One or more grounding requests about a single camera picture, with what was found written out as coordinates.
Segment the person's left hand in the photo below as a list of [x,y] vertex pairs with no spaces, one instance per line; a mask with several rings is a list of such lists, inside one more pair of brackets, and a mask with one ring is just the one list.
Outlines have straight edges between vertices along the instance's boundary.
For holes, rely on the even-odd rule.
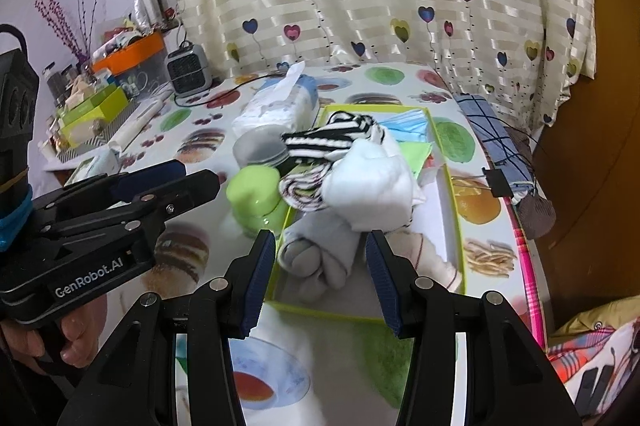
[[[60,355],[66,364],[85,368],[91,363],[99,350],[99,338],[106,316],[107,296],[102,295],[61,320],[66,343]],[[1,330],[13,356],[32,371],[43,374],[36,359],[46,353],[46,347],[38,332],[12,321],[2,321]]]

